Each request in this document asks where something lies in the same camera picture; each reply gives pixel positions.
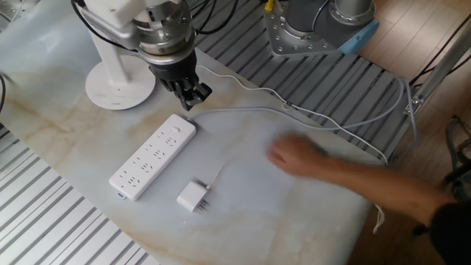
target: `gray cable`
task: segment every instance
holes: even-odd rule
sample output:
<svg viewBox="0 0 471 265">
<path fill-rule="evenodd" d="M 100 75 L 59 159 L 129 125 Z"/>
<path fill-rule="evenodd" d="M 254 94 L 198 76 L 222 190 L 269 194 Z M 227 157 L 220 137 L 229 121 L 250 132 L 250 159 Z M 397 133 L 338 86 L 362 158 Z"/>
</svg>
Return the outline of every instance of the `gray cable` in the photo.
<svg viewBox="0 0 471 265">
<path fill-rule="evenodd" d="M 406 84 L 407 100 L 408 100 L 409 110 L 411 112 L 410 118 L 411 118 L 412 130 L 414 131 L 414 142 L 404 152 L 402 152 L 401 154 L 395 156 L 393 158 L 393 161 L 397 161 L 399 158 L 403 157 L 404 155 L 409 153 L 411 150 L 413 150 L 414 147 L 417 145 L 417 139 L 419 137 L 418 132 L 417 132 L 417 123 L 415 121 L 414 104 L 412 103 L 411 86 L 409 85 L 407 80 L 403 80 L 403 83 Z"/>
<path fill-rule="evenodd" d="M 404 94 L 404 83 L 402 80 L 400 79 L 397 79 L 397 81 L 399 82 L 399 96 L 396 100 L 396 102 L 392 105 L 392 107 L 390 107 L 387 111 L 385 111 L 383 114 L 379 115 L 379 116 L 376 116 L 374 117 L 373 119 L 369 119 L 369 120 L 366 120 L 366 121 L 362 121 L 362 122 L 358 122 L 358 123 L 354 123 L 354 124 L 349 124 L 349 125 L 342 125 L 342 127 L 344 129 L 350 129 L 350 128 L 354 128 L 354 127 L 358 127 L 358 126 L 361 126 L 361 125 L 365 125 L 365 124 L 369 124 L 369 123 L 372 123 L 374 121 L 377 121 L 379 119 L 382 119 L 383 117 L 387 116 L 388 114 L 390 114 L 393 109 L 395 109 L 397 107 L 397 105 L 399 104 L 400 100 L 402 99 L 403 97 L 403 94 Z M 280 114 L 282 116 L 285 116 L 286 118 L 290 118 L 290 119 L 293 119 L 296 123 L 302 125 L 302 126 L 306 126 L 308 128 L 311 128 L 311 129 L 315 129 L 315 130 L 325 130 L 325 131 L 333 131 L 333 130 L 339 130 L 339 128 L 337 126 L 335 127 L 320 127 L 320 126 L 316 126 L 316 125 L 312 125 L 312 124 L 307 124 L 305 123 L 304 121 L 301 121 L 297 118 L 294 118 L 293 116 L 289 115 L 289 114 L 286 114 L 284 113 L 283 111 L 279 111 L 279 110 L 275 110 L 275 109 L 272 109 L 270 107 L 235 107 L 235 108 L 228 108 L 228 109 L 215 109 L 215 110 L 207 110 L 205 112 L 202 112 L 202 113 L 198 113 L 196 114 L 195 116 L 193 116 L 191 119 L 196 119 L 197 117 L 199 116 L 202 116 L 202 115 L 205 115 L 205 114 L 209 114 L 209 113 L 218 113 L 218 112 L 245 112 L 245 111 L 267 111 L 267 112 L 271 112 L 271 113 L 276 113 L 276 114 Z"/>
</svg>

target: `power strip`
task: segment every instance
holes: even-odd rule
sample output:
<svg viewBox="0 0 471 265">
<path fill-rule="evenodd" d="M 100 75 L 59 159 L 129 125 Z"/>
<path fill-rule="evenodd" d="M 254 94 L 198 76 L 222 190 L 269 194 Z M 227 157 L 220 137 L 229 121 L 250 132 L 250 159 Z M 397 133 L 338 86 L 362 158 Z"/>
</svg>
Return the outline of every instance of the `power strip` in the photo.
<svg viewBox="0 0 471 265">
<path fill-rule="evenodd" d="M 195 133 L 193 124 L 172 114 L 110 178 L 111 186 L 137 200 Z"/>
</svg>

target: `hand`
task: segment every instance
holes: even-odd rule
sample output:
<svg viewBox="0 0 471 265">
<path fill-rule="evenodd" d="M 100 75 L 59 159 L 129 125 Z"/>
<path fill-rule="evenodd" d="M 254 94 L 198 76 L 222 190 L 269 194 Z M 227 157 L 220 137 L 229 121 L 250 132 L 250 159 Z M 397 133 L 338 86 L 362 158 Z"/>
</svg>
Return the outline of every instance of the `hand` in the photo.
<svg viewBox="0 0 471 265">
<path fill-rule="evenodd" d="M 327 162 L 327 156 L 314 147 L 305 136 L 284 135 L 273 143 L 268 159 L 288 174 L 313 177 Z"/>
</svg>

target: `white cable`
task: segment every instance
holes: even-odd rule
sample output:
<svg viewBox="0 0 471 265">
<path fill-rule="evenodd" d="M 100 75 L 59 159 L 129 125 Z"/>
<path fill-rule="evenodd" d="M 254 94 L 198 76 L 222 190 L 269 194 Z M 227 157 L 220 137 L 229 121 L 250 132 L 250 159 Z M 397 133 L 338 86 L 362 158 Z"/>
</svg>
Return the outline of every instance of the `white cable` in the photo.
<svg viewBox="0 0 471 265">
<path fill-rule="evenodd" d="M 226 163 L 223 163 L 222 166 L 219 168 L 219 170 L 217 171 L 216 175 L 214 176 L 213 178 L 213 181 L 211 181 L 211 183 L 209 183 L 206 188 L 209 190 L 211 189 L 211 186 L 214 184 L 214 182 L 216 182 L 218 176 L 219 176 L 219 173 L 221 172 L 221 170 L 230 162 L 232 161 L 233 159 L 230 159 L 228 160 Z"/>
<path fill-rule="evenodd" d="M 378 230 L 380 229 L 381 225 L 383 225 L 384 221 L 386 221 L 386 215 L 383 212 L 383 209 L 379 205 L 375 205 L 378 209 L 378 217 L 376 218 L 376 225 L 373 228 L 373 234 L 378 234 Z"/>
<path fill-rule="evenodd" d="M 407 92 L 407 96 L 408 96 L 408 103 L 409 103 L 409 107 L 411 108 L 411 110 L 413 110 L 413 107 L 412 107 L 412 98 L 411 98 L 411 89 L 408 85 L 408 82 L 406 80 L 402 80 L 402 79 L 399 79 L 399 78 L 396 78 L 396 80 L 398 81 L 399 83 L 399 86 L 398 86 L 398 90 L 399 90 L 399 95 L 397 97 L 397 100 L 396 102 L 387 110 L 385 111 L 384 113 L 380 114 L 379 116 L 376 116 L 374 117 L 373 119 L 369 119 L 369 120 L 366 120 L 366 121 L 363 121 L 363 122 L 358 122 L 356 124 L 349 124 L 349 125 L 345 125 L 345 126 L 341 126 L 340 124 L 338 124 L 336 121 L 334 121 L 331 117 L 329 116 L 326 116 L 324 114 L 321 114 L 321 113 L 316 113 L 312 110 L 307 110 L 303 107 L 299 107 L 299 106 L 296 106 L 296 105 L 290 105 L 283 97 L 281 97 L 281 95 L 271 89 L 271 88 L 248 88 L 246 87 L 245 85 L 243 85 L 237 77 L 234 77 L 232 75 L 229 75 L 229 74 L 217 74 L 215 73 L 214 71 L 210 70 L 209 68 L 205 67 L 205 66 L 197 66 L 197 67 L 200 67 L 200 68 L 203 68 L 203 69 L 206 69 L 207 71 L 209 71 L 210 73 L 218 76 L 218 77 L 230 77 L 232 79 L 234 79 L 242 88 L 245 88 L 247 90 L 251 90 L 251 91 L 258 91 L 258 90 L 264 90 L 264 91 L 270 91 L 272 92 L 282 103 L 283 103 L 283 109 L 284 110 L 290 110 L 291 107 L 297 109 L 297 110 L 303 110 L 305 112 L 308 112 L 308 113 L 312 113 L 314 115 L 317 115 L 317 116 L 321 116 L 325 119 L 328 119 L 329 121 L 331 121 L 332 123 L 334 123 L 336 126 L 335 127 L 318 127 L 318 126 L 314 126 L 314 125 L 311 125 L 311 124 L 306 124 L 304 121 L 300 121 L 299 119 L 296 119 L 294 118 L 293 116 L 290 116 L 286 113 L 283 113 L 279 110 L 275 110 L 275 109 L 271 109 L 269 107 L 240 107 L 240 108 L 232 108 L 232 109 L 215 109 L 215 110 L 208 110 L 208 111 L 205 111 L 203 113 L 199 113 L 199 114 L 196 114 L 192 119 L 195 119 L 196 117 L 198 116 L 201 116 L 201 115 L 204 115 L 204 114 L 208 114 L 208 113 L 215 113 L 215 112 L 228 112 L 228 111 L 269 111 L 269 112 L 272 112 L 272 113 L 277 113 L 277 114 L 280 114 L 282 116 L 285 116 L 285 117 L 289 117 L 290 119 L 293 119 L 296 123 L 298 124 L 301 124 L 303 126 L 306 126 L 306 127 L 309 127 L 311 129 L 315 129 L 315 130 L 342 130 L 344 132 L 346 132 L 347 134 L 351 135 L 352 137 L 354 138 L 357 138 L 359 141 L 363 142 L 364 144 L 366 144 L 367 146 L 369 146 L 370 148 L 372 148 L 373 150 L 375 150 L 378 154 L 381 155 L 381 157 L 384 159 L 384 163 L 388 166 L 388 158 L 378 149 L 376 148 L 375 146 L 373 146 L 372 144 L 370 144 L 368 141 L 364 140 L 363 138 L 361 138 L 360 136 L 356 135 L 355 133 L 353 132 L 350 132 L 347 130 L 347 128 L 352 128 L 352 127 L 358 127 L 358 126 L 361 126 L 361 125 L 364 125 L 364 124 L 368 124 L 368 123 L 372 123 L 374 121 L 377 121 L 385 116 L 387 116 L 388 114 L 390 114 L 398 105 L 399 105 L 399 102 L 400 100 L 403 98 L 403 94 L 404 94 L 404 84 L 406 84 L 406 92 Z M 414 129 L 414 141 L 417 140 L 417 127 L 416 127 L 416 123 L 415 123 L 415 117 L 414 117 L 414 114 L 411 112 L 411 122 L 412 122 L 412 127 Z M 221 166 L 221 168 L 219 169 L 218 173 L 216 174 L 214 180 L 216 180 L 219 172 L 221 171 L 222 167 L 224 165 Z M 379 227 L 384 223 L 384 221 L 386 220 L 386 215 L 384 214 L 383 212 L 383 209 L 381 208 L 381 206 L 379 205 L 375 205 L 376 208 L 378 209 L 378 217 L 377 217 L 377 221 L 376 221 L 376 226 L 375 228 L 373 229 L 373 233 L 376 235 L 376 233 L 378 232 L 378 229 Z"/>
<path fill-rule="evenodd" d="M 10 23 L 8 24 L 7 27 L 9 27 L 9 26 L 14 22 L 14 20 L 16 19 L 16 17 L 18 16 L 18 14 L 20 13 L 21 9 L 23 8 L 24 1 L 25 1 L 25 0 L 21 1 L 20 7 L 19 7 L 18 10 L 16 11 L 16 14 L 13 16 L 12 20 L 10 21 Z"/>
<path fill-rule="evenodd" d="M 303 109 L 303 108 L 298 107 L 296 105 L 290 105 L 283 97 L 280 96 L 280 94 L 277 91 L 275 91 L 271 88 L 248 88 L 245 85 L 242 85 L 242 83 L 238 80 L 237 77 L 234 77 L 234 76 L 229 75 L 229 74 L 217 74 L 217 73 L 215 73 L 214 71 L 212 71 L 211 69 L 209 69 L 205 66 L 197 66 L 197 67 L 206 69 L 207 71 L 209 71 L 210 73 L 212 73 L 212 74 L 214 74 L 218 77 L 230 77 L 230 78 L 234 79 L 242 88 L 245 88 L 249 91 L 259 91 L 259 90 L 270 91 L 283 103 L 283 109 L 284 110 L 290 110 L 291 106 L 292 106 L 292 107 L 295 107 L 297 109 L 304 110 L 304 111 L 307 111 L 309 113 L 312 113 L 314 115 L 318 115 L 318 116 L 323 115 L 323 114 L 320 114 L 320 113 L 313 112 L 312 110 Z M 384 113 L 380 114 L 379 116 L 368 119 L 366 121 L 358 122 L 358 123 L 355 123 L 355 124 L 344 125 L 343 128 L 344 129 L 350 129 L 350 128 L 358 127 L 358 126 L 361 126 L 361 125 L 369 124 L 369 123 L 372 123 L 372 122 L 377 121 L 379 119 L 382 119 L 385 116 L 387 116 L 388 114 L 390 114 L 399 105 L 400 100 L 403 98 L 403 95 L 404 95 L 403 81 L 401 79 L 398 79 L 398 78 L 397 78 L 397 81 L 399 82 L 399 86 L 397 87 L 397 90 L 399 91 L 399 96 L 397 97 L 396 102 L 388 110 L 386 110 Z M 338 130 L 339 129 L 338 127 L 322 127 L 322 128 L 323 129 L 318 129 L 318 130 Z"/>
</svg>

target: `white charger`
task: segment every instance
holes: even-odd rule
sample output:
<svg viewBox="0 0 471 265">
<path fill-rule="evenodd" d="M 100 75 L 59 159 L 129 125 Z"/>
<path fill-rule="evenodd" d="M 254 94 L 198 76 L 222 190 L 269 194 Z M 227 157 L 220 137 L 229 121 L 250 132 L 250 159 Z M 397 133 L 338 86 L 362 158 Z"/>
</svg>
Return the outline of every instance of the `white charger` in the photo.
<svg viewBox="0 0 471 265">
<path fill-rule="evenodd" d="M 204 210 L 205 206 L 208 206 L 205 201 L 205 197 L 208 192 L 208 188 L 194 181 L 190 181 L 178 196 L 177 202 L 183 205 L 183 207 L 188 209 L 190 212 L 194 212 L 196 208 Z"/>
</svg>

